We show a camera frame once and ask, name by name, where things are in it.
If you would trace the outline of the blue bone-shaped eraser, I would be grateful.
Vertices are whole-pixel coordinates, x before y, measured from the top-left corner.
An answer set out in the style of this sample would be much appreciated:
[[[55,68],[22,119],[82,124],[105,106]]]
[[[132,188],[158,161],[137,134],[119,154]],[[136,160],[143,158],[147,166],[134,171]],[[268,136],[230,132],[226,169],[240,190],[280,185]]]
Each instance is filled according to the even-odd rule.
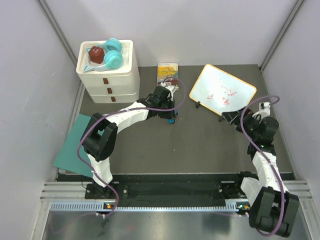
[[[167,122],[168,122],[169,124],[174,124],[175,121],[176,121],[175,119],[168,119],[168,120],[167,120]]]

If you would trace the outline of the whiteboard with orange frame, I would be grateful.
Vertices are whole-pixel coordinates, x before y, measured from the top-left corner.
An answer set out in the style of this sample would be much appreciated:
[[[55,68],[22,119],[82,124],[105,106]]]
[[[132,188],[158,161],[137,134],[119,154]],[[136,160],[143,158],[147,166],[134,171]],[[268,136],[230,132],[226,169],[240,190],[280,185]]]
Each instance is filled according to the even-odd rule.
[[[189,97],[221,116],[247,106],[257,88],[211,64],[206,64],[192,87]]]

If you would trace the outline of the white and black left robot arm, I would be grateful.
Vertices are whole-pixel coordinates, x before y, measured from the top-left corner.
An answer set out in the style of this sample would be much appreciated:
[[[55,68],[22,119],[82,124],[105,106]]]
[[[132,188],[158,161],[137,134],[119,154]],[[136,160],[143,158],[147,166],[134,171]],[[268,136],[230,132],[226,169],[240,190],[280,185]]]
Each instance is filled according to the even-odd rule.
[[[110,156],[114,151],[118,133],[153,117],[166,119],[170,124],[175,123],[178,115],[175,91],[175,86],[162,83],[147,97],[138,99],[114,114],[92,115],[80,140],[93,168],[92,194],[96,194],[100,199],[109,198],[113,194]]]

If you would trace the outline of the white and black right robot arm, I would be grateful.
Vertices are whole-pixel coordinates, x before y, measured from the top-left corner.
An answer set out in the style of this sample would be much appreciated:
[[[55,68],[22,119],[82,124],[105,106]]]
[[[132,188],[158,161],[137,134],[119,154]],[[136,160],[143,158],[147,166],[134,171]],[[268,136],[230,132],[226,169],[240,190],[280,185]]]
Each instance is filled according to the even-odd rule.
[[[253,113],[241,108],[223,112],[222,118],[235,125],[238,132],[250,137],[247,154],[257,173],[242,171],[233,185],[237,197],[248,199],[250,227],[266,236],[289,237],[300,202],[284,185],[277,167],[273,140],[279,128],[278,121],[267,109]]]

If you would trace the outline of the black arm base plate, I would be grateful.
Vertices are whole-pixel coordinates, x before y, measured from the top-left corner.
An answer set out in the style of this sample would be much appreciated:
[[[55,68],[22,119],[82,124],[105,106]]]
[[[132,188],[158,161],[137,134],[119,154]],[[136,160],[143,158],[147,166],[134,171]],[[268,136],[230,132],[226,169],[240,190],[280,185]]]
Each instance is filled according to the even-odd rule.
[[[188,201],[200,198],[204,201],[219,199],[244,198],[233,182],[118,182],[110,187],[100,188],[95,184],[88,184],[86,199],[110,199],[118,193],[121,203],[126,202],[158,202],[158,201]]]

